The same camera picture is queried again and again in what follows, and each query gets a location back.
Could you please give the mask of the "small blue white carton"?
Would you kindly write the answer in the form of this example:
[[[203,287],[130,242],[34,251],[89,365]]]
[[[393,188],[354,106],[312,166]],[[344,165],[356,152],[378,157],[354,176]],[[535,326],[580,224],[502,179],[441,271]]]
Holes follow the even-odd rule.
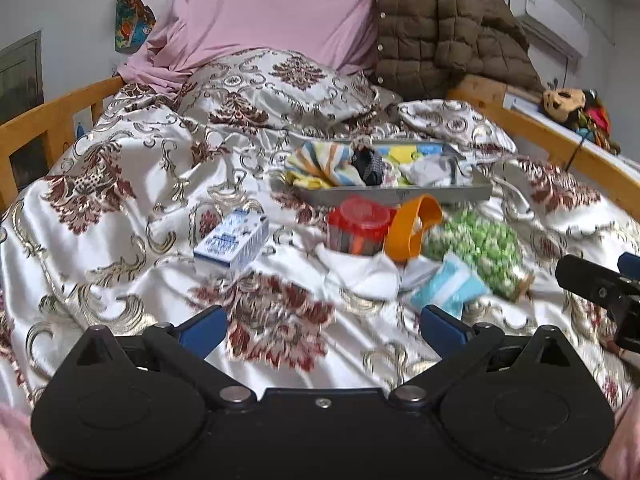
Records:
[[[262,251],[269,236],[269,220],[254,210],[235,209],[194,248],[199,274],[241,272]]]

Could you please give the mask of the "floral satin bedspread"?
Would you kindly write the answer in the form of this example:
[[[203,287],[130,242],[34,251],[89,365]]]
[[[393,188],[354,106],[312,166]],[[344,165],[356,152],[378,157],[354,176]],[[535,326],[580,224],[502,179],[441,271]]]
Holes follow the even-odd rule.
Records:
[[[639,362],[612,347],[603,310],[560,289],[559,258],[615,268],[639,248],[639,227],[564,170],[514,156],[506,134],[462,101],[397,105],[377,139],[458,139],[480,154],[492,183],[471,209],[515,232],[534,280],[516,301],[497,295],[463,309],[468,322],[509,335],[558,326],[613,408],[639,378]],[[84,140],[33,183],[1,219],[1,401],[29,412],[90,325],[117,335],[185,321],[221,304],[229,330],[210,362],[256,391],[397,386],[435,352],[398,300],[367,300],[324,279],[314,248],[326,211],[288,192],[293,131],[202,125],[149,89],[120,90]],[[235,209],[269,220],[260,254],[232,275],[199,274],[196,245]]]

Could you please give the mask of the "teal white wipes packet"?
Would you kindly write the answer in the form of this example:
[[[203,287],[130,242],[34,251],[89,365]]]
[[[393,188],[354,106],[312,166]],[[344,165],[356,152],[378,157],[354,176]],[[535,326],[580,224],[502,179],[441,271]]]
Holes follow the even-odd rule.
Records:
[[[465,304],[490,293],[491,289],[472,266],[454,252],[447,252],[439,269],[412,294],[408,305],[420,313],[432,304],[461,321]]]

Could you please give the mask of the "grey tray with painting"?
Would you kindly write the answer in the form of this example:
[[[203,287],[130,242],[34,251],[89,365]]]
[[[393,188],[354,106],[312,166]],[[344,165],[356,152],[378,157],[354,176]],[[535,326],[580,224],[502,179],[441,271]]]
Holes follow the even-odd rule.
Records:
[[[381,154],[385,174],[381,186],[344,186],[344,188],[322,188],[308,190],[288,185],[286,190],[300,200],[314,207],[335,207],[352,196],[360,196],[385,206],[401,205],[408,200],[428,194],[442,205],[477,203],[489,200],[492,184],[482,175],[471,159],[463,156],[452,145],[444,142],[390,141],[376,142],[373,147]],[[462,171],[472,174],[473,181],[468,186],[449,188],[421,188],[411,185],[401,174],[399,166],[414,162],[426,155],[452,156],[460,164]]]

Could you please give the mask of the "jar of green paper stars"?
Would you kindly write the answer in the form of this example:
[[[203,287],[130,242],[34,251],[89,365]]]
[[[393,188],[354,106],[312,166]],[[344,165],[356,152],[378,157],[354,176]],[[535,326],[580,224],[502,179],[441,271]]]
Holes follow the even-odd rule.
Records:
[[[471,209],[450,214],[431,228],[422,252],[439,261],[452,252],[473,269],[495,295],[511,301],[523,296],[535,278],[525,265],[518,237],[510,226]]]

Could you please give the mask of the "floral satin pillow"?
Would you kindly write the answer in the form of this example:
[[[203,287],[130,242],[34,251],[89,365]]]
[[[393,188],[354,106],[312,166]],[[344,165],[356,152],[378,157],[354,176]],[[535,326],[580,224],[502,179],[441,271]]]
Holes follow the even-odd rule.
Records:
[[[384,118],[399,102],[364,73],[343,75],[299,52],[259,48],[198,68],[180,90],[178,113],[250,133],[269,128],[330,138]]]

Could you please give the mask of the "pink cloth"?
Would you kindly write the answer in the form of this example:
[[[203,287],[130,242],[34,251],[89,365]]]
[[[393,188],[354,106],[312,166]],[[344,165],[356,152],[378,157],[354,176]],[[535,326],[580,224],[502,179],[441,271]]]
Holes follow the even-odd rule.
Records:
[[[357,73],[375,57],[372,6],[373,0],[167,0],[148,39],[118,72],[124,81],[175,96],[216,58],[273,48]]]

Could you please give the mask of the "white air conditioner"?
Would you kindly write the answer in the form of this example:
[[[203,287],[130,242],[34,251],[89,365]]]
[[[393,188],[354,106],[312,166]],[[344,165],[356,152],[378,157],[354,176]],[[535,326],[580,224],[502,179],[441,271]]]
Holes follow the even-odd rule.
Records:
[[[589,53],[584,25],[555,0],[509,0],[511,12],[525,30],[572,60]]]

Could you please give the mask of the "white quilted baby cloth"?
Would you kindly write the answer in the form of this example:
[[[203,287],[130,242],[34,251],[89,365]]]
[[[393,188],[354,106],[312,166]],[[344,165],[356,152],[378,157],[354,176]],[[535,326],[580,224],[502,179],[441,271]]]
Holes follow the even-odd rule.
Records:
[[[465,174],[457,159],[446,155],[422,156],[414,162],[401,164],[399,170],[411,185],[421,188],[468,186],[473,181],[472,174]]]

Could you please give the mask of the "dark striped sock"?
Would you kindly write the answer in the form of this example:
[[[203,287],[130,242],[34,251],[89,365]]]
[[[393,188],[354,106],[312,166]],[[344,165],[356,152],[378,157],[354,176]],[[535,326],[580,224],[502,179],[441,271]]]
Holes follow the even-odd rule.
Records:
[[[356,168],[365,185],[382,185],[385,166],[379,152],[372,148],[355,148],[352,153],[352,166]]]

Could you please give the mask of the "wooden bed frame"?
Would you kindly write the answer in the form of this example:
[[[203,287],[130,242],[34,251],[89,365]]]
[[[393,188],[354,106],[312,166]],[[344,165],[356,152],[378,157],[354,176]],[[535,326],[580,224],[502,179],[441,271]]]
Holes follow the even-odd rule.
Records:
[[[103,101],[124,85],[119,76],[101,80],[41,104],[1,126],[1,208],[6,209],[18,195],[10,157],[30,141],[40,138],[48,166],[53,166],[75,142],[74,115],[88,108],[91,118],[103,113]],[[639,218],[639,174],[606,151],[580,136],[520,110],[502,105],[470,103],[492,122],[516,136],[532,142],[549,155],[556,166],[565,165],[596,182],[617,206]]]

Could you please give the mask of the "brown quilted jacket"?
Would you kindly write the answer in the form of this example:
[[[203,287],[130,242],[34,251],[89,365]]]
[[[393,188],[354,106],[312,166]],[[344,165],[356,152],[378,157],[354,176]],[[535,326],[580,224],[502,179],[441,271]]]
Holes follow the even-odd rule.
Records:
[[[504,0],[375,0],[371,80],[406,101],[441,99],[465,76],[542,91],[529,42]]]

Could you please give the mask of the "colourful wall picture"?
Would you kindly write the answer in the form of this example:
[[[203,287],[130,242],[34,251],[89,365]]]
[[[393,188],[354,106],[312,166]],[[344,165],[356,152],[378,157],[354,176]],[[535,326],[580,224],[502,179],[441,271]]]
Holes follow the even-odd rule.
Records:
[[[152,32],[155,14],[142,0],[116,0],[114,48],[118,53],[137,52]]]

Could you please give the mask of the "striped colourful towel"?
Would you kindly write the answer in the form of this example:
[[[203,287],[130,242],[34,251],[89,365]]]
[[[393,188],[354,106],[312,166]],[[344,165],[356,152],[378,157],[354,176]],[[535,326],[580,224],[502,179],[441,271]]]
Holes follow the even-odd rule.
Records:
[[[352,149],[334,142],[306,142],[284,164],[286,182],[308,190],[364,186],[352,164]]]

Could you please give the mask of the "pink fleece sleeve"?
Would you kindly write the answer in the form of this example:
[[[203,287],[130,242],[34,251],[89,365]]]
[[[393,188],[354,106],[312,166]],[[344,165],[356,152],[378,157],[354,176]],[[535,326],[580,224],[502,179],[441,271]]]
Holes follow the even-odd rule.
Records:
[[[39,479],[48,470],[30,430],[30,419],[2,404],[0,474],[3,480]]]

